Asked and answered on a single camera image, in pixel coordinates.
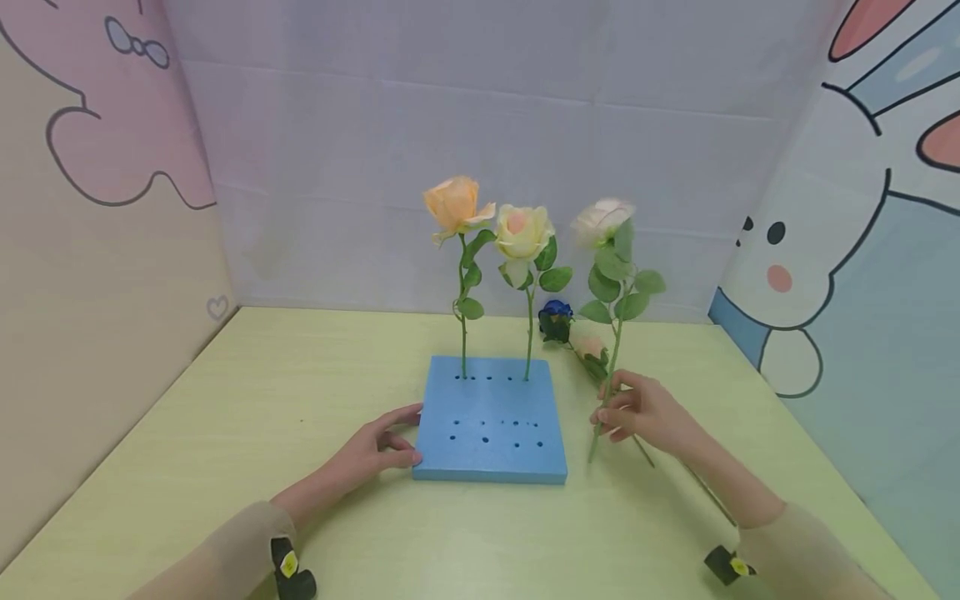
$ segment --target yellow rose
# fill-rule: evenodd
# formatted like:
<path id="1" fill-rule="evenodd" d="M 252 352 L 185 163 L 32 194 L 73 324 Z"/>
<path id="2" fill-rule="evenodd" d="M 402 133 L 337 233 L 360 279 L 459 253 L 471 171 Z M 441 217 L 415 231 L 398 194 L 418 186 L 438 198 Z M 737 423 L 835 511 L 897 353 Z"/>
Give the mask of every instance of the yellow rose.
<path id="1" fill-rule="evenodd" d="M 507 257 L 504 272 L 514 287 L 527 279 L 530 263 L 546 248 L 556 233 L 546 208 L 517 208 L 504 204 L 496 220 L 496 247 Z"/>
<path id="2" fill-rule="evenodd" d="M 480 184 L 469 177 L 458 175 L 423 192 L 423 203 L 443 230 L 433 234 L 435 244 L 466 233 L 493 218 L 496 204 L 487 203 L 477 212 L 477 192 Z"/>

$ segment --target pink wall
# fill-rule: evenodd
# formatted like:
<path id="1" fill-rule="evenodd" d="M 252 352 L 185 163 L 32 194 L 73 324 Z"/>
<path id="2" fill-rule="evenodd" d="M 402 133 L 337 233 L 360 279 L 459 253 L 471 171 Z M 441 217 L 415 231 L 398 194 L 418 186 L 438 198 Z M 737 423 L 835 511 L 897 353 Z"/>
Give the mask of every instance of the pink wall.
<path id="1" fill-rule="evenodd" d="M 233 308 L 158 0 L 0 5 L 0 567 Z"/>

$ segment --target blue foam block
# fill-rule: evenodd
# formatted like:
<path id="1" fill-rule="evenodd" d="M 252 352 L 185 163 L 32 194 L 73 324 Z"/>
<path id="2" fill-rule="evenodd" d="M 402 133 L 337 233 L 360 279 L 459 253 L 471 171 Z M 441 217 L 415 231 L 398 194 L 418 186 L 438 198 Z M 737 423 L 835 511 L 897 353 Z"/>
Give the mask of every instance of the blue foam block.
<path id="1" fill-rule="evenodd" d="M 414 479 L 562 485 L 564 440 L 553 399 L 550 366 L 526 360 L 430 360 L 417 449 L 423 461 Z"/>

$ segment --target finger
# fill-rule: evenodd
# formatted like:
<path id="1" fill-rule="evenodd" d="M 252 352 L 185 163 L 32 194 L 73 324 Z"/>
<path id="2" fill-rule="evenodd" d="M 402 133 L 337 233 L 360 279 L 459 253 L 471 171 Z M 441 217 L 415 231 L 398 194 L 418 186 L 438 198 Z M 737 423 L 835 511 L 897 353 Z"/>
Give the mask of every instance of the finger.
<path id="1" fill-rule="evenodd" d="M 416 450 L 399 450 L 380 453 L 380 470 L 387 468 L 410 468 L 419 465 L 423 455 Z"/>
<path id="2" fill-rule="evenodd" d="M 610 434 L 610 441 L 613 442 L 614 444 L 619 444 L 620 442 L 623 442 L 624 440 L 633 437 L 633 435 L 634 434 L 630 433 L 626 429 L 617 429 L 616 431 Z"/>
<path id="3" fill-rule="evenodd" d="M 374 420 L 371 425 L 380 434 L 399 423 L 418 424 L 420 423 L 420 410 L 422 409 L 423 402 L 401 406 Z"/>
<path id="4" fill-rule="evenodd" d="M 638 404 L 639 394 L 631 390 L 630 392 L 620 392 L 616 396 L 610 398 L 610 403 L 607 404 L 607 408 L 612 408 L 613 410 L 628 408 L 637 411 L 640 408 Z"/>
<path id="5" fill-rule="evenodd" d="M 382 450 L 384 448 L 393 448 L 394 450 L 412 450 L 414 446 L 407 442 L 402 436 L 393 431 L 387 431 L 380 436 L 377 446 Z"/>
<path id="6" fill-rule="evenodd" d="M 639 388 L 643 385 L 643 381 L 645 379 L 646 377 L 638 372 L 620 369 L 613 372 L 613 389 L 615 391 L 620 391 L 620 389 L 625 385 L 632 388 Z"/>
<path id="7" fill-rule="evenodd" d="M 601 410 L 603 410 L 603 409 L 598 408 L 598 409 L 596 409 L 595 411 L 593 411 L 593 414 L 592 414 L 592 415 L 590 415 L 590 423 L 591 423 L 591 424 L 593 424 L 593 425 L 597 424 L 597 422 L 599 421 L 599 419 L 597 418 L 597 413 L 599 413 Z M 608 433 L 610 433 L 610 432 L 613 431 L 614 429 L 616 429 L 616 427 L 613 426 L 613 425 L 605 425 L 605 424 L 603 424 L 603 423 L 600 423 L 600 435 L 602 435 L 602 436 L 607 435 Z"/>
<path id="8" fill-rule="evenodd" d="M 613 378 L 611 381 L 613 387 L 613 393 L 618 394 L 623 390 L 623 386 L 630 386 L 631 388 L 638 388 L 643 384 L 643 380 L 646 379 L 643 375 L 632 372 L 625 371 L 620 369 L 613 372 Z M 597 398 L 603 399 L 607 391 L 606 383 L 600 386 L 600 394 L 597 395 Z"/>
<path id="9" fill-rule="evenodd" d="M 636 415 L 630 411 L 618 411 L 611 408 L 604 408 L 597 413 L 597 419 L 605 425 L 612 428 L 622 427 L 627 431 L 633 432 L 636 426 Z"/>

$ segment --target pink cheek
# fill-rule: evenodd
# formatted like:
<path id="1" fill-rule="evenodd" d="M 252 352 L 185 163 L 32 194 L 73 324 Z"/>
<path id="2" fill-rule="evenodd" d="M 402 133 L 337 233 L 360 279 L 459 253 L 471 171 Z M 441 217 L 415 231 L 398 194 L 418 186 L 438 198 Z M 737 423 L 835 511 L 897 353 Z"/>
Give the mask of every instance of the pink cheek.
<path id="1" fill-rule="evenodd" d="M 790 272 L 787 271 L 785 267 L 781 265 L 771 265 L 771 267 L 767 269 L 767 283 L 770 284 L 770 287 L 772 287 L 775 292 L 786 294 L 793 287 L 793 277 L 790 276 Z"/>

